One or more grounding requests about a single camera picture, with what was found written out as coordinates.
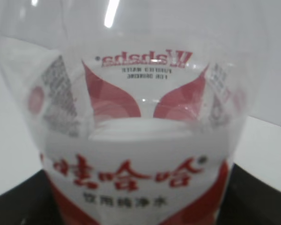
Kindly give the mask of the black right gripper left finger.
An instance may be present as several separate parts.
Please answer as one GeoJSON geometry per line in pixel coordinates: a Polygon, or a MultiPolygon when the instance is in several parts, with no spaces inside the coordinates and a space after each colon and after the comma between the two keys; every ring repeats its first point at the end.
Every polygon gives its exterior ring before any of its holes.
{"type": "Polygon", "coordinates": [[[43,170],[0,195],[0,225],[60,225],[61,217],[43,170]]]}

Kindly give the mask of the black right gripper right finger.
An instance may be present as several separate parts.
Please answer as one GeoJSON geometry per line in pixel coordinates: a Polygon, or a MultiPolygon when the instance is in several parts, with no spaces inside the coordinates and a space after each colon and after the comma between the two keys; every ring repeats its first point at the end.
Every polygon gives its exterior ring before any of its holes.
{"type": "Polygon", "coordinates": [[[224,198],[226,225],[281,225],[281,192],[234,165],[224,198]]]}

